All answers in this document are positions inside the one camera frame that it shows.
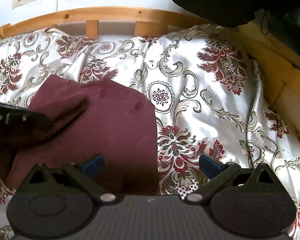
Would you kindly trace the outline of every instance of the floral patterned fabric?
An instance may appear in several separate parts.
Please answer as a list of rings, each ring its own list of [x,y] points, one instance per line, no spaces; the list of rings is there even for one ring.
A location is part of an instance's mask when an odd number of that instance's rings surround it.
[[[29,49],[23,45],[24,40],[32,44],[37,35],[40,44]],[[47,46],[47,35],[55,43],[42,56],[37,48]],[[264,101],[257,62],[248,59],[226,29],[202,25],[164,36],[99,43],[47,31],[10,39],[0,45],[0,101],[27,107],[37,89],[28,84],[42,83],[46,71],[58,73],[56,65],[62,64],[67,69],[60,75],[80,84],[108,77],[134,88],[155,106],[162,194],[184,198],[208,181],[198,165],[202,153],[243,168],[265,162],[295,202],[289,235],[300,240],[300,144]],[[41,56],[50,59],[50,68],[42,61],[36,65],[39,71],[24,71],[23,58]],[[13,193],[0,182],[0,239],[13,235],[4,214]]]

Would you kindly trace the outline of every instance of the pillow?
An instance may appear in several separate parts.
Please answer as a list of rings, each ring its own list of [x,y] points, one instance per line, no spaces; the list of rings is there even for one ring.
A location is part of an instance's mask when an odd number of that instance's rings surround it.
[[[78,54],[93,44],[46,28],[0,41],[0,102],[27,108],[51,74],[78,81]]]

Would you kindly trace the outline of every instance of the gray textured surface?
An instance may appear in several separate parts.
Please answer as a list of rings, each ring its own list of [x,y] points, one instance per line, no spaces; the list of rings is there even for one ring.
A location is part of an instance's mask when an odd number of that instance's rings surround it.
[[[25,240],[17,236],[14,240]],[[126,196],[102,207],[82,231],[64,240],[244,240],[222,231],[203,208],[184,204],[172,196]],[[289,240],[288,236],[273,240]]]

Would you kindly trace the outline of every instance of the round black pad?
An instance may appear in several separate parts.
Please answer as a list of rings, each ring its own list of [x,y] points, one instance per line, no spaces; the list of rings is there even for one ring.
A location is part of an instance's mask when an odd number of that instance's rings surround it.
[[[217,193],[210,202],[213,217],[229,231],[251,238],[278,235],[291,226],[296,207],[288,194]]]
[[[31,239],[60,238],[81,230],[93,214],[89,196],[67,193],[16,193],[7,206],[12,228]]]

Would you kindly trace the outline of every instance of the black device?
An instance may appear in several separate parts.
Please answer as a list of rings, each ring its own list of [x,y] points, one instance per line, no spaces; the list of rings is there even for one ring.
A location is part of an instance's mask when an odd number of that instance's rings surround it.
[[[42,113],[32,112],[26,108],[0,103],[0,127],[6,125],[24,127],[26,125],[45,127],[50,119]]]
[[[96,155],[60,169],[35,165],[7,206],[14,240],[290,239],[296,207],[265,163],[242,169],[201,155],[210,181],[184,200],[112,194],[92,180],[103,164]]]

